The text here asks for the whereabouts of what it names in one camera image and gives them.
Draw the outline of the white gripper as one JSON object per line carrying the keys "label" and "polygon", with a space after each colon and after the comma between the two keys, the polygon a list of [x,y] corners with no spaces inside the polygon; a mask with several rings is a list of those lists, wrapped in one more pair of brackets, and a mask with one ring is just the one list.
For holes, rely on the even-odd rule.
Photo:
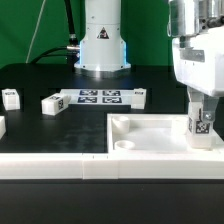
{"label": "white gripper", "polygon": [[218,97],[224,96],[224,26],[192,37],[185,48],[174,38],[172,53],[176,79],[189,86],[189,107],[202,107],[201,120],[214,122]]}

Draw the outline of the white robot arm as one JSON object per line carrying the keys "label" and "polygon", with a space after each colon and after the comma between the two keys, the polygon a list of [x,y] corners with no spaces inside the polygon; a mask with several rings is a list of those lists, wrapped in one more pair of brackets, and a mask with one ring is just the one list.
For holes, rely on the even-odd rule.
{"label": "white robot arm", "polygon": [[[86,31],[75,67],[95,73],[128,68],[121,0],[84,2]],[[224,0],[168,0],[168,6],[167,34],[176,79],[188,87],[188,116],[212,122],[224,96]]]}

